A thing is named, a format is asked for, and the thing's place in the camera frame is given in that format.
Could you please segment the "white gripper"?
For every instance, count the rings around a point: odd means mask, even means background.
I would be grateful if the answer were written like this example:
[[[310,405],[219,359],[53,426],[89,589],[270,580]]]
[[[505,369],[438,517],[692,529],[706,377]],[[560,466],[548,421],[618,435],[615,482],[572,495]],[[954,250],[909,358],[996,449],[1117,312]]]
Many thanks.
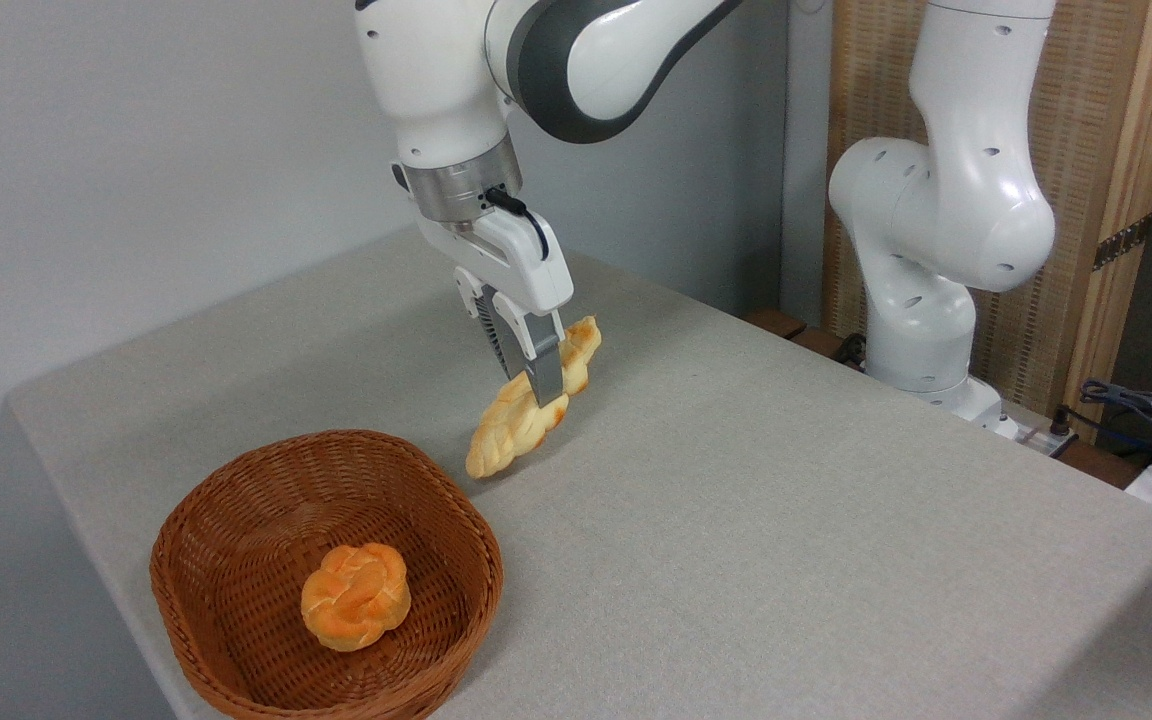
[[[506,378],[522,374],[536,406],[545,407],[564,388],[564,331],[554,310],[571,300],[573,279],[550,225],[536,220],[547,252],[530,220],[503,210],[458,228],[420,217],[419,228],[430,245],[454,263],[454,283],[467,314],[480,324]]]

